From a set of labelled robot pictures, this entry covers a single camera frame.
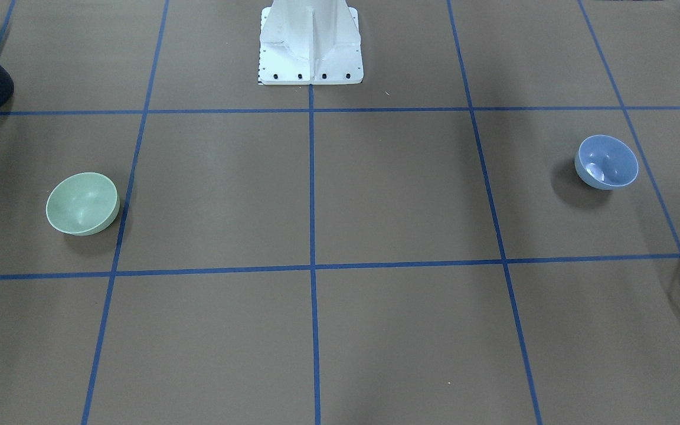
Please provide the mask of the blue bowl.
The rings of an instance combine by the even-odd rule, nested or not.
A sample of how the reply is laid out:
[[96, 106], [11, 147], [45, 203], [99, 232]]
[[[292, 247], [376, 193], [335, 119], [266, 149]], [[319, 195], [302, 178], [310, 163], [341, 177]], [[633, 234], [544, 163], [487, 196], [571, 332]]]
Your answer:
[[633, 150], [609, 135], [592, 135], [583, 140], [574, 155], [574, 167], [578, 177], [597, 190], [631, 185], [640, 170]]

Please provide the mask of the green bowl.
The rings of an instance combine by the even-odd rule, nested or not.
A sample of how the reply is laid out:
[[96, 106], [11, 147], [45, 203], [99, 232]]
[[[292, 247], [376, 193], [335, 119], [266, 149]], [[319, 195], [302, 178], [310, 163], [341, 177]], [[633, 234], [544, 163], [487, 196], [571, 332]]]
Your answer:
[[103, 174], [82, 172], [60, 181], [51, 191], [45, 216], [50, 226], [63, 234], [87, 236], [108, 228], [119, 209], [115, 183]]

